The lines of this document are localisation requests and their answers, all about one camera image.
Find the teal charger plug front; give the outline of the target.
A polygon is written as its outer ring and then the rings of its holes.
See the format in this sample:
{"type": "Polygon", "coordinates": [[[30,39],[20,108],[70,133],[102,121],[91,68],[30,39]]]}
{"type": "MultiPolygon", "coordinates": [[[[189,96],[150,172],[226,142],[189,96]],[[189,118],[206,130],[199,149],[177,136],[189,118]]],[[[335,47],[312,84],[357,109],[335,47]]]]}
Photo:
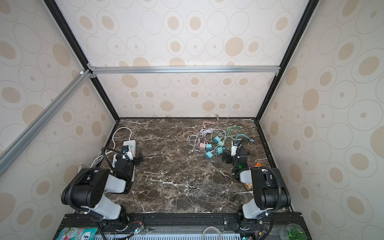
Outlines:
{"type": "Polygon", "coordinates": [[[210,160],[210,159],[212,159],[213,158],[213,153],[212,152],[206,152],[205,153],[205,158],[207,159],[207,160],[210,160]]]}

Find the teal charger plug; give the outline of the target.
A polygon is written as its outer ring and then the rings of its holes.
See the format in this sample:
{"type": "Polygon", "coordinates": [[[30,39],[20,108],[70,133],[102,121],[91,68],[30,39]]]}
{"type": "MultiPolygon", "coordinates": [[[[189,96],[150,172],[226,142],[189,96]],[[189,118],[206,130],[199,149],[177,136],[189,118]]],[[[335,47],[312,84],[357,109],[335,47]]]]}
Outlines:
{"type": "Polygon", "coordinates": [[[213,153],[212,152],[206,152],[205,153],[205,158],[207,159],[207,160],[210,160],[210,159],[212,159],[213,158],[213,153]]]}
{"type": "Polygon", "coordinates": [[[213,150],[212,144],[206,144],[206,150],[207,151],[212,151],[213,150]]]}
{"type": "Polygon", "coordinates": [[[218,136],[216,136],[216,137],[213,138],[213,142],[214,142],[215,144],[219,143],[220,141],[221,141],[221,138],[218,137],[218,136]]]}
{"type": "Polygon", "coordinates": [[[216,148],[216,154],[217,155],[221,155],[222,153],[223,153],[223,148],[222,147],[218,147],[218,148],[216,148]]]}

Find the long white colourful power strip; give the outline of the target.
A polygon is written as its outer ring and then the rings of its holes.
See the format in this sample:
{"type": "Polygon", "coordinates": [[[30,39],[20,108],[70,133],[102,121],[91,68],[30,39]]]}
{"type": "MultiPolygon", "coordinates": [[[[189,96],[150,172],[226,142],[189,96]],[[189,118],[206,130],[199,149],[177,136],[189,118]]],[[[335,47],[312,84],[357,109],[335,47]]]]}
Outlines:
{"type": "Polygon", "coordinates": [[[113,157],[113,167],[116,166],[118,159],[126,159],[133,161],[136,157],[136,141],[135,140],[129,140],[123,142],[122,146],[122,154],[115,154],[113,157]]]}

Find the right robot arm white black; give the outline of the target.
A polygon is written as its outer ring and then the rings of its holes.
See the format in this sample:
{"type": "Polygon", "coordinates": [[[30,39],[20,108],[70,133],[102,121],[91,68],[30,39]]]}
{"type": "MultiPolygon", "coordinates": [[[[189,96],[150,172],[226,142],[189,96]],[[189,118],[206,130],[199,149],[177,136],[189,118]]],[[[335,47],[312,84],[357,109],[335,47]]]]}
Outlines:
{"type": "Polygon", "coordinates": [[[232,164],[232,178],[252,186],[253,198],[238,210],[240,221],[259,220],[291,205],[291,196],[277,168],[248,165],[249,152],[244,149],[245,139],[232,142],[231,149],[223,153],[227,164],[232,164]]]}

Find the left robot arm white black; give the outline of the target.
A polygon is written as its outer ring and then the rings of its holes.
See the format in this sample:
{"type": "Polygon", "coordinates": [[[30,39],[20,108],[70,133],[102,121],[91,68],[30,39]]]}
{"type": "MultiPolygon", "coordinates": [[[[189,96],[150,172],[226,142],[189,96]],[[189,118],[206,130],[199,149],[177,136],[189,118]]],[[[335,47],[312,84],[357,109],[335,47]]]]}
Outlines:
{"type": "Polygon", "coordinates": [[[128,146],[121,151],[102,148],[108,169],[92,167],[81,170],[64,189],[61,201],[76,211],[90,214],[96,219],[127,224],[126,209],[105,196],[105,193],[126,195],[135,180],[135,168],[144,157],[142,149],[135,154],[128,146]]]}

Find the teal charger plug right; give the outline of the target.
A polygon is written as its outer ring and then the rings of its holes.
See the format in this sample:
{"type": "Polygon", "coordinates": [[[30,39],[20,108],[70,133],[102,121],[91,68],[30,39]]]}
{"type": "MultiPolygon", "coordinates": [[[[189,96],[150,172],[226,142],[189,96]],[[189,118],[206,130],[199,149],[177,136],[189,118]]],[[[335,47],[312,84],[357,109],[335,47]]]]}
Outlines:
{"type": "Polygon", "coordinates": [[[222,153],[223,153],[223,148],[222,147],[218,147],[218,148],[216,148],[216,154],[217,155],[221,155],[222,153]]]}

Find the teal charger plug back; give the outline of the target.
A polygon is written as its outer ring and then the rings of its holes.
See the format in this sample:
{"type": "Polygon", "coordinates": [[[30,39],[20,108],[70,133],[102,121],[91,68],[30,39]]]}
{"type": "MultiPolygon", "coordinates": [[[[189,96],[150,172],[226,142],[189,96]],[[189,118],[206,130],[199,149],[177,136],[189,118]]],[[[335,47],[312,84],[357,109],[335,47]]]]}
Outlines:
{"type": "Polygon", "coordinates": [[[221,141],[221,138],[218,137],[218,136],[216,136],[216,137],[213,138],[213,142],[214,142],[215,144],[219,143],[220,141],[221,141]]]}

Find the teal charger plug near pink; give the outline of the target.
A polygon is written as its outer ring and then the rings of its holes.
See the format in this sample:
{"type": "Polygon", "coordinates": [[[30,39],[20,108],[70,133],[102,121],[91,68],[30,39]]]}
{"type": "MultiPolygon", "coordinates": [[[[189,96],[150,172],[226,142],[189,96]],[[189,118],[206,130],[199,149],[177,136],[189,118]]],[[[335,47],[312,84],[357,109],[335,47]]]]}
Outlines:
{"type": "Polygon", "coordinates": [[[206,150],[207,151],[212,151],[213,150],[212,144],[206,144],[206,150]]]}

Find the colourful candy bag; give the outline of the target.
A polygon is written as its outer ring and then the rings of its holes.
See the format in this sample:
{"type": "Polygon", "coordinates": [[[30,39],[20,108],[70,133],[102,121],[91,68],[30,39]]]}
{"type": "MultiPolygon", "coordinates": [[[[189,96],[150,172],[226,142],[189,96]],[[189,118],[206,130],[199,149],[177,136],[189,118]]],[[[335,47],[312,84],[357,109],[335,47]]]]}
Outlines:
{"type": "Polygon", "coordinates": [[[249,169],[245,170],[245,173],[241,173],[242,183],[245,185],[247,191],[253,190],[253,174],[252,169],[261,167],[261,163],[252,165],[249,169]]]}

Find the green snack packet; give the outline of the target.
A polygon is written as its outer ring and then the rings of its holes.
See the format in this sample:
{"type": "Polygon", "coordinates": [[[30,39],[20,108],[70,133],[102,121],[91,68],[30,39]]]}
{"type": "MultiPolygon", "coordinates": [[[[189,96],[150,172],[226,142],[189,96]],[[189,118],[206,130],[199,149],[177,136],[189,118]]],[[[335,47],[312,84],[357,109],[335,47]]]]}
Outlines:
{"type": "Polygon", "coordinates": [[[97,231],[97,228],[64,228],[56,240],[93,240],[97,231]]]}

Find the clear cup with green leaves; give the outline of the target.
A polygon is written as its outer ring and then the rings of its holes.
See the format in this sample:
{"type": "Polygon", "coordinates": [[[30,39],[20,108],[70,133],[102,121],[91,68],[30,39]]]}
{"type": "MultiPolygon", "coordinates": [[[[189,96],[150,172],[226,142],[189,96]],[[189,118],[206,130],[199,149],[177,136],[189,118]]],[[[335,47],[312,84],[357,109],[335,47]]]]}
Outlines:
{"type": "Polygon", "coordinates": [[[280,230],[281,240],[308,240],[305,231],[297,224],[289,224],[280,230]]]}

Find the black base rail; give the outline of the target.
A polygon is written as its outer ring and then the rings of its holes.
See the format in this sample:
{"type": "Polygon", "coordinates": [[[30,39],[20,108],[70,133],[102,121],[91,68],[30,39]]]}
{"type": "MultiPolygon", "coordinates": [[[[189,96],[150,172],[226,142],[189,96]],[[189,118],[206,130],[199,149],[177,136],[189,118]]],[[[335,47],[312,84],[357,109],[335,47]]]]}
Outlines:
{"type": "Polygon", "coordinates": [[[84,214],[66,214],[60,223],[55,238],[64,228],[96,228],[101,226],[105,233],[124,233],[131,234],[140,224],[145,229],[149,228],[187,228],[187,227],[216,227],[219,230],[234,232],[242,237],[254,237],[255,232],[268,231],[270,227],[287,227],[297,225],[297,229],[302,229],[310,240],[309,229],[305,223],[303,215],[298,212],[292,213],[272,213],[268,217],[260,220],[241,219],[238,213],[183,213],[183,214],[126,214],[126,221],[121,223],[119,220],[100,220],[84,214]]]}

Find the horizontal aluminium rail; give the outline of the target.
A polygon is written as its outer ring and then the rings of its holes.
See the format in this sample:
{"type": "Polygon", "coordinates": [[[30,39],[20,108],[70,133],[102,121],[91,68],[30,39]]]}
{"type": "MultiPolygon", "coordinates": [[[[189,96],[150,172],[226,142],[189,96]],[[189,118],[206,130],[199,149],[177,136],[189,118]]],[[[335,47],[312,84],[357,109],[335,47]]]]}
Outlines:
{"type": "Polygon", "coordinates": [[[176,67],[95,67],[87,69],[92,75],[181,75],[181,74],[242,74],[280,72],[279,66],[176,66],[176,67]]]}

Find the diagonal aluminium rail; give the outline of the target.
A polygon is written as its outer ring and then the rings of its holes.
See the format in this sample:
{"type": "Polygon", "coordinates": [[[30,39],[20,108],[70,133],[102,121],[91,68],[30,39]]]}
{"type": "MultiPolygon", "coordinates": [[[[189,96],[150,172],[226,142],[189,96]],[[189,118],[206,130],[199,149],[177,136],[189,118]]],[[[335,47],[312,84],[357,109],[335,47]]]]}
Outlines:
{"type": "Polygon", "coordinates": [[[77,91],[83,82],[91,76],[90,70],[84,70],[79,74],[48,106],[41,114],[9,145],[1,155],[1,175],[3,175],[19,155],[24,151],[40,131],[59,112],[61,107],[77,91]]]}

